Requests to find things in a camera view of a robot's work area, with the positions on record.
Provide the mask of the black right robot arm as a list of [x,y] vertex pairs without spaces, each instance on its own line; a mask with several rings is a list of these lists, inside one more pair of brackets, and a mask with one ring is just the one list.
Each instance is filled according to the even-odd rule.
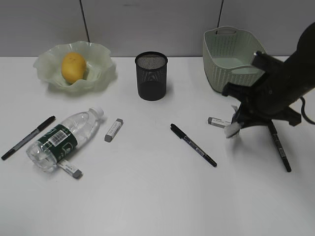
[[315,87],[315,26],[309,25],[299,38],[296,51],[280,61],[257,51],[251,65],[263,75],[252,86],[227,83],[223,96],[241,102],[232,117],[241,128],[267,125],[271,120],[284,120],[291,126],[301,123],[301,114],[290,105]]

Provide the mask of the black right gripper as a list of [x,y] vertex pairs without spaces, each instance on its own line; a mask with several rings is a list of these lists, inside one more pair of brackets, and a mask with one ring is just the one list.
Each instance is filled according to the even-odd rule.
[[[252,66],[266,73],[276,73],[283,62],[261,51],[254,53]],[[301,123],[302,116],[290,105],[302,96],[302,87],[288,77],[263,75],[253,86],[227,83],[221,94],[241,101],[237,122],[243,127],[268,126],[272,120],[284,120],[291,126]]]

